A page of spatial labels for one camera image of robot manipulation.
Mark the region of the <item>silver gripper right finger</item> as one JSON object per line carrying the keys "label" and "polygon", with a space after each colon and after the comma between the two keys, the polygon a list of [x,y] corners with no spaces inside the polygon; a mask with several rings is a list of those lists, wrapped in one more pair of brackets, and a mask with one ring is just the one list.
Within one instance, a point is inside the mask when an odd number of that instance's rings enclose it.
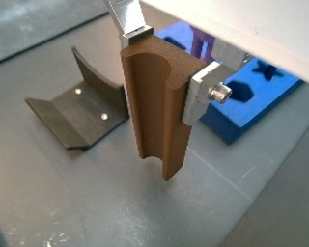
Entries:
{"label": "silver gripper right finger", "polygon": [[231,43],[216,40],[212,47],[214,61],[190,77],[182,111],[182,122],[192,126],[206,112],[212,101],[223,104],[231,97],[232,89],[224,85],[231,77],[252,60],[252,55]]}

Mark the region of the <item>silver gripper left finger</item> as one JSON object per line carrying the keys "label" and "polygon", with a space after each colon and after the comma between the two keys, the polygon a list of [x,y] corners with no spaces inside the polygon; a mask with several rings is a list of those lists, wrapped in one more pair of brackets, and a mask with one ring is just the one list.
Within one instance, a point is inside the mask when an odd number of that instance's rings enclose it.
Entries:
{"label": "silver gripper left finger", "polygon": [[120,34],[121,47],[125,48],[154,29],[145,23],[138,0],[102,0]]}

